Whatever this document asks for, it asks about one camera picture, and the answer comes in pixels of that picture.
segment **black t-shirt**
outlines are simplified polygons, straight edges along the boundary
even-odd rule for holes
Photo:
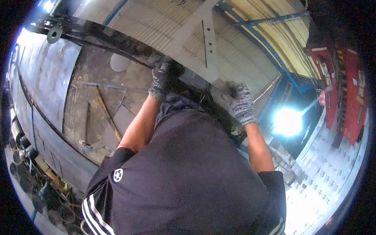
[[[82,211],[94,234],[282,234],[286,197],[281,172],[257,174],[218,122],[186,110],[104,160]]]

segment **red machine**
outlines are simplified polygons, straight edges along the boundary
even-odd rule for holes
[[[341,47],[307,49],[315,62],[323,83],[326,127],[331,128],[337,118],[339,131],[354,145],[363,133],[367,99],[365,78],[358,54]]]
[[[330,129],[336,118],[338,87],[332,56],[327,47],[307,49],[320,73],[325,93],[326,128]]]
[[[351,49],[338,50],[339,59],[343,66],[342,78],[346,112],[340,127],[341,133],[354,145],[360,141],[363,134],[367,114],[367,97],[365,95],[365,77],[358,54]]]

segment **workshop floor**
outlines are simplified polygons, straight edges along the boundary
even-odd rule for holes
[[[83,46],[73,71],[68,88],[65,114],[64,136],[71,145],[82,152],[81,143],[85,138],[85,106],[89,102],[88,143],[89,145],[102,139],[106,126],[109,125],[104,111],[99,106],[92,86],[77,84],[77,81],[97,82],[112,85],[124,85],[147,90],[152,82],[151,69],[131,61],[123,72],[114,72],[110,66],[113,53],[92,46]],[[100,94],[113,118],[119,110],[119,103],[124,91],[99,87]],[[147,94],[126,91],[122,104],[134,115],[138,113]],[[110,155],[106,148],[87,154],[87,158],[100,165],[104,156]]]

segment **shirt logo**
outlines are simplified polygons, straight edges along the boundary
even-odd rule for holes
[[[123,177],[123,169],[117,169],[114,172],[114,181],[119,182]]]

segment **hand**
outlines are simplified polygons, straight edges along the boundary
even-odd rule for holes
[[[168,77],[172,59],[169,56],[163,58],[160,68],[152,70],[153,83],[149,89],[149,94],[158,101],[165,101],[169,92],[170,79]]]
[[[256,118],[253,115],[253,96],[248,87],[245,84],[235,82],[229,82],[229,86],[235,90],[236,97],[233,98],[225,94],[222,95],[222,98],[228,102],[237,120],[243,126],[256,122]]]

